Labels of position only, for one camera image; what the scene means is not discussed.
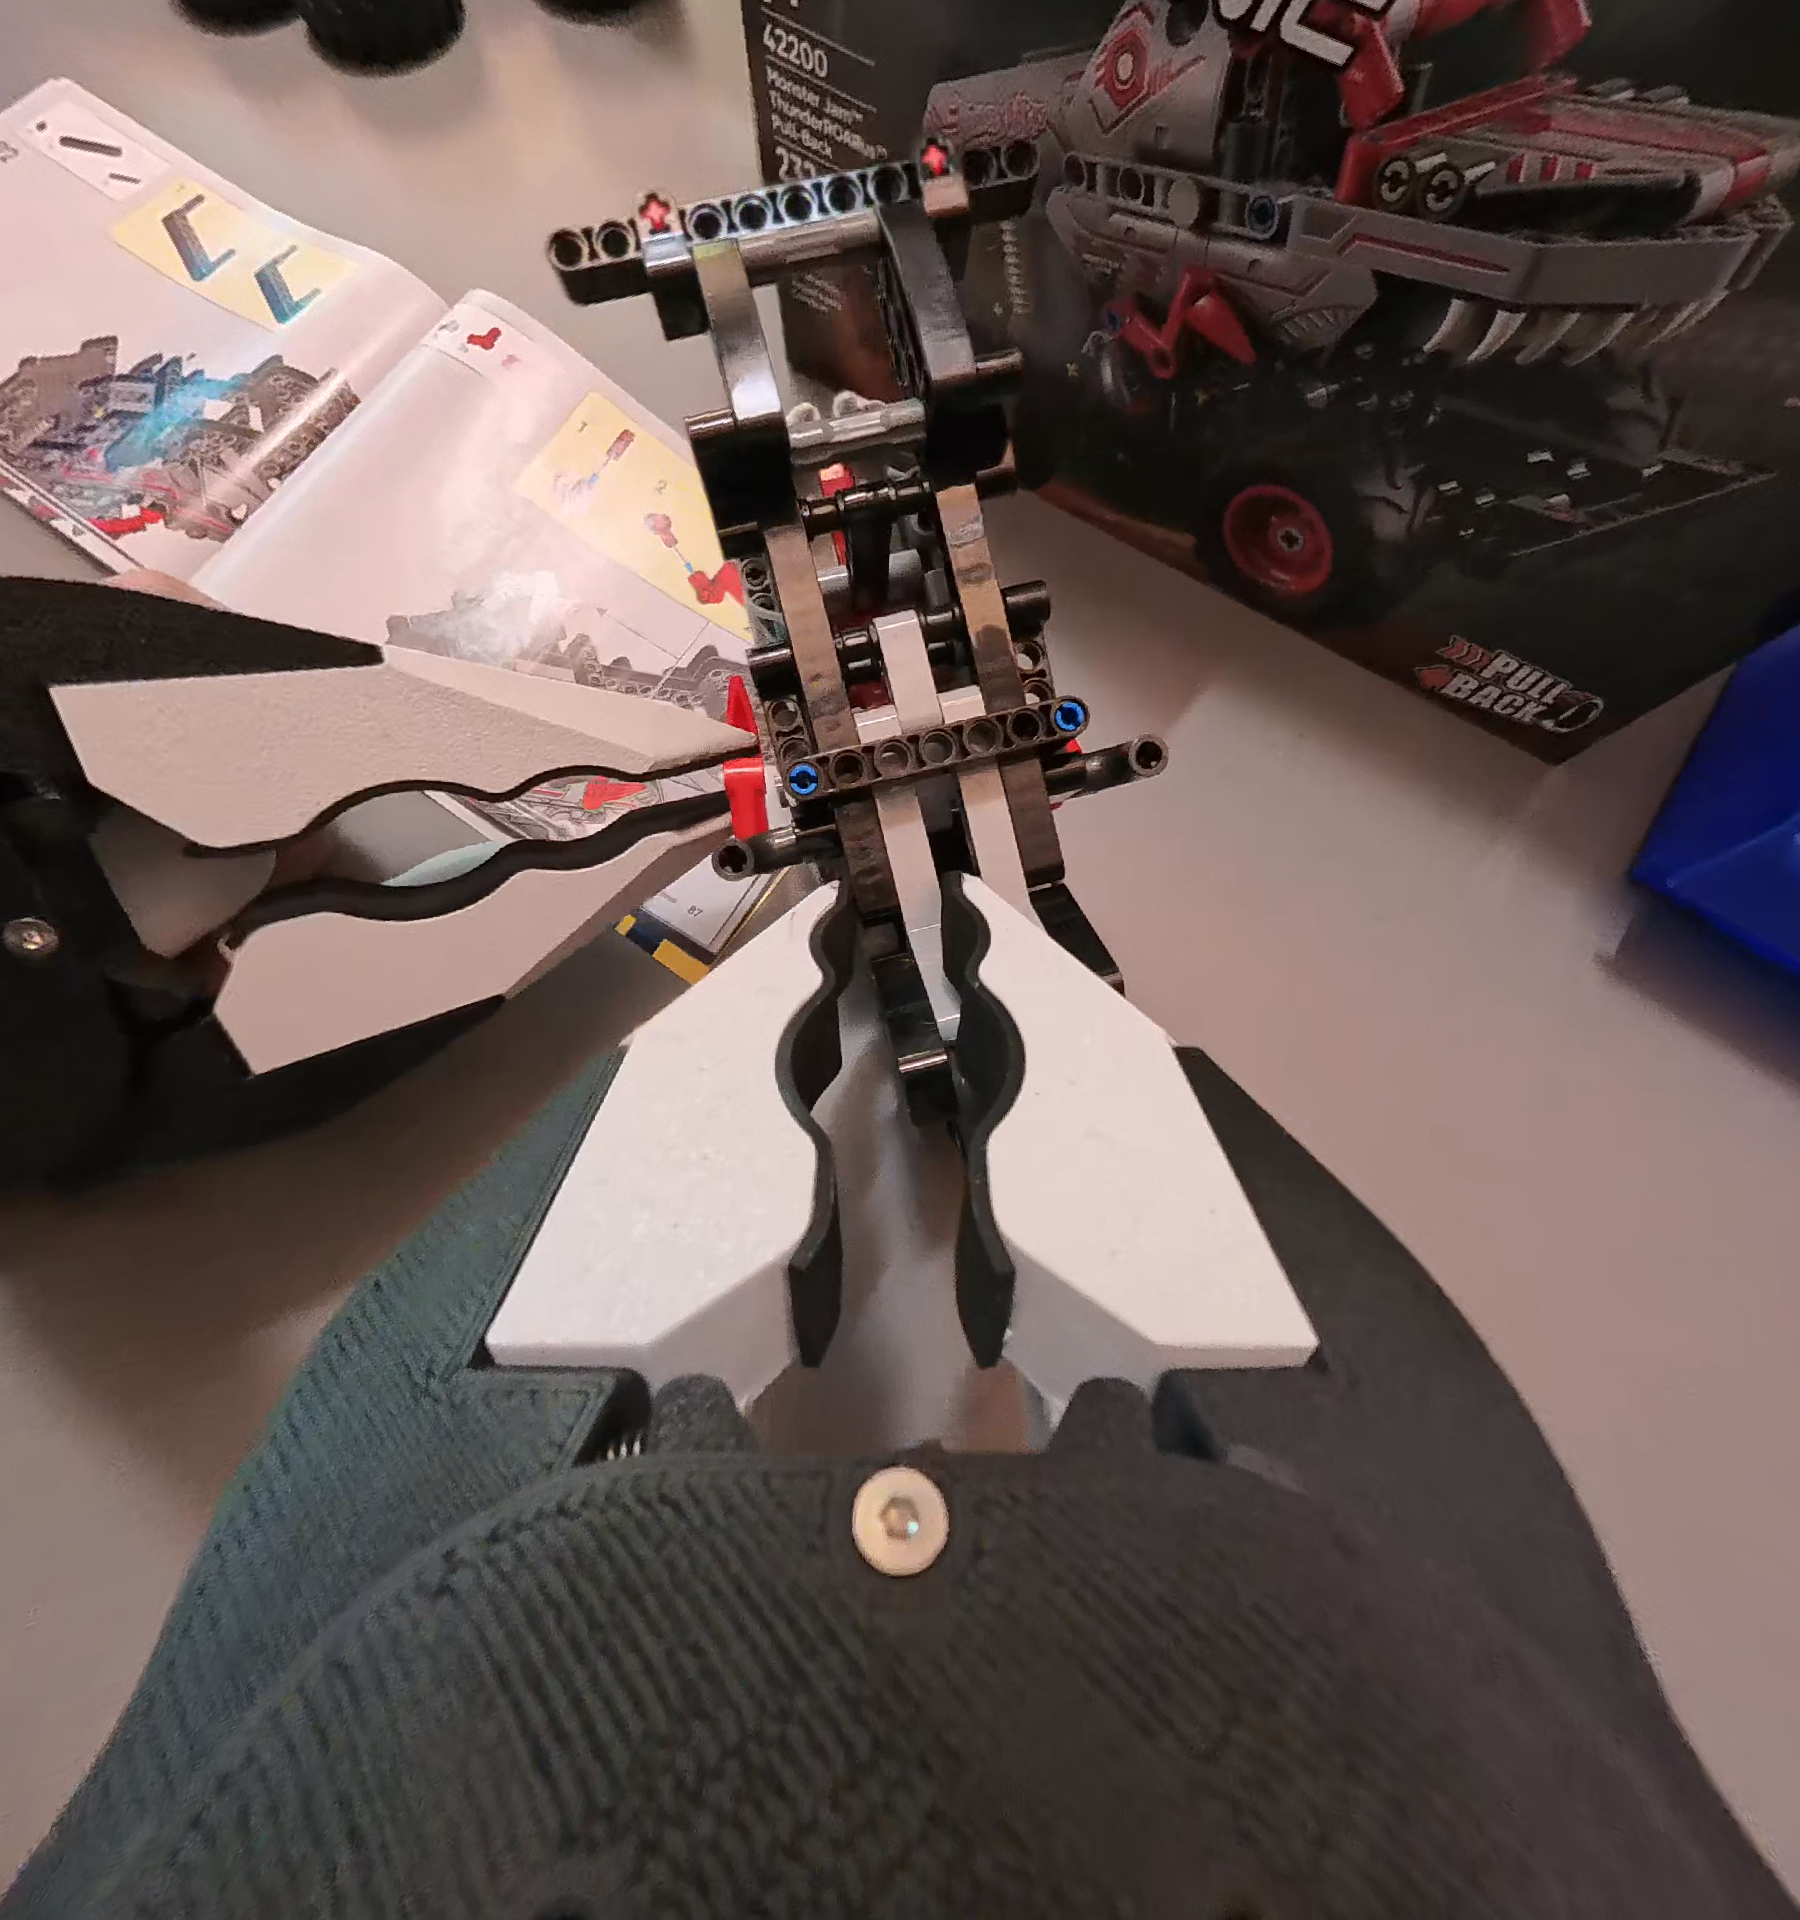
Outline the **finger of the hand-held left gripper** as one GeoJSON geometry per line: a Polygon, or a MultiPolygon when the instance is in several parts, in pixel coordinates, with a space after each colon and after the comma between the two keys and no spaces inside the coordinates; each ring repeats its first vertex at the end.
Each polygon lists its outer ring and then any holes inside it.
{"type": "Polygon", "coordinates": [[[754,726],[466,659],[56,680],[88,787],[164,836],[249,861],[381,794],[513,799],[543,780],[673,780],[754,748],[754,726]]]}
{"type": "Polygon", "coordinates": [[[447,881],[312,881],[233,945],[212,1020],[249,1070],[513,998],[729,844],[729,799],[504,844],[447,881]]]}

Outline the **red toy connector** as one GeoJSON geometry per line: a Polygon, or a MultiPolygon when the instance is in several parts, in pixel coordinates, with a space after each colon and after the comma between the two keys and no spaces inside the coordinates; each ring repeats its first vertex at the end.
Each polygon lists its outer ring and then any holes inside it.
{"type": "MultiPolygon", "coordinates": [[[[754,739],[754,710],[753,710],[746,674],[729,680],[729,726],[754,739]]],[[[732,844],[766,836],[766,766],[754,743],[719,766],[719,787],[729,787],[732,844]]]]}

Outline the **grey desk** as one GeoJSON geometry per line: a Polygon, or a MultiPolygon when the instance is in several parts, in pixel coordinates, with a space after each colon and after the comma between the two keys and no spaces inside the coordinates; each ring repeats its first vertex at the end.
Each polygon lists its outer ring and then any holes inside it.
{"type": "MultiPolygon", "coordinates": [[[[543,235],[753,180],[738,6],[470,6],[400,82],[171,6],[0,6],[0,101],[42,82],[433,294],[536,309],[656,413],[719,398],[647,304],[559,304],[543,235]]],[[[1173,739],[1168,780],[1069,822],[1129,991],[1496,1349],[1800,1894],[1800,991],[1624,881],[1716,686],[1545,766],[1045,497],[1008,497],[997,542],[1058,588],[1096,739],[1173,739]]],[[[0,1894],[339,1291],[673,991],[595,939],[332,1130],[0,1197],[0,1894]]]]}

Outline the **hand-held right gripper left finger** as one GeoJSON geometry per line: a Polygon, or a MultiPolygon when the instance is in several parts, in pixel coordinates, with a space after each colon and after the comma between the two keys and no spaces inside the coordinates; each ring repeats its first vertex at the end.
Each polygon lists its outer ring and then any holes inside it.
{"type": "Polygon", "coordinates": [[[489,1325],[513,1374],[719,1378],[754,1401],[843,1326],[843,1070],[855,900],[820,881],[647,1020],[489,1325]]]}

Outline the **toy vehicle model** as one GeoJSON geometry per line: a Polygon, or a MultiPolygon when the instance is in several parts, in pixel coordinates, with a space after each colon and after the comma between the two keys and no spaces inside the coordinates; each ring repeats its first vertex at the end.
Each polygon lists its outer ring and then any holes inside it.
{"type": "Polygon", "coordinates": [[[843,875],[913,1119],[957,1114],[957,986],[941,881],[971,872],[1096,982],[1123,967],[1069,898],[1058,805],[1168,774],[1168,743],[1089,748],[1058,686],[1047,588],[999,588],[989,521],[1012,494],[1018,350],[979,350],[957,281],[979,226],[1029,207],[1038,147],[922,143],[826,180],[754,182],[630,221],[557,226],[572,304],[651,300],[673,339],[710,335],[729,411],[692,413],[696,475],[753,618],[753,710],[784,829],[732,829],[719,872],[843,875]],[[890,401],[791,411],[761,284],[871,267],[890,401]]]}

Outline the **dark toy set box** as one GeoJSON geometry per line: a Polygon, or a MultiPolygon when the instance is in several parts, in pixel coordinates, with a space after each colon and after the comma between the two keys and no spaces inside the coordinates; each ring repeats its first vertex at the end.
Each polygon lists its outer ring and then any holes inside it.
{"type": "Polygon", "coordinates": [[[1800,0],[753,0],[766,182],[1029,157],[1023,490],[1534,756],[1800,621],[1800,0]]]}

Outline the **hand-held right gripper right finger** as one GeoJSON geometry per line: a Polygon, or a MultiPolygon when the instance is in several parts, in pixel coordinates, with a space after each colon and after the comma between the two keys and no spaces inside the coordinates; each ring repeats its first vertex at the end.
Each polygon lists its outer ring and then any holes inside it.
{"type": "Polygon", "coordinates": [[[1063,1425],[1079,1382],[1303,1368],[1316,1326],[1177,1044],[983,875],[941,881],[957,991],[957,1326],[1063,1425]]]}

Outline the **instruction booklet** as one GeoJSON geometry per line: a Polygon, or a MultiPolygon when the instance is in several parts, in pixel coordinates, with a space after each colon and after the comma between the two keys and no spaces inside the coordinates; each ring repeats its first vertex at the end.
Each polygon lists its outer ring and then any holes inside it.
{"type": "Polygon", "coordinates": [[[746,577],[656,413],[74,82],[0,107],[0,494],[292,630],[710,721],[746,674],[746,577]]]}

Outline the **person's left hand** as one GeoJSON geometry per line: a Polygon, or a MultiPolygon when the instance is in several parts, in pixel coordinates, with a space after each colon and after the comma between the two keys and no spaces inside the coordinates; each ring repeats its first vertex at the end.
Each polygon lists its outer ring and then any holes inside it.
{"type": "Polygon", "coordinates": [[[219,939],[258,898],[323,875],[335,852],[335,829],[312,829],[263,852],[189,852],[189,872],[205,881],[202,939],[219,939]]]}

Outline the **blue plastic bin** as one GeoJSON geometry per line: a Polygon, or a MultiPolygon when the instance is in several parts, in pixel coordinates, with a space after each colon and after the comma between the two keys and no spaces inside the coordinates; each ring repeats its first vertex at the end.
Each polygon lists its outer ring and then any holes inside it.
{"type": "Polygon", "coordinates": [[[1800,621],[1729,674],[1631,875],[1800,982],[1800,621]]]}

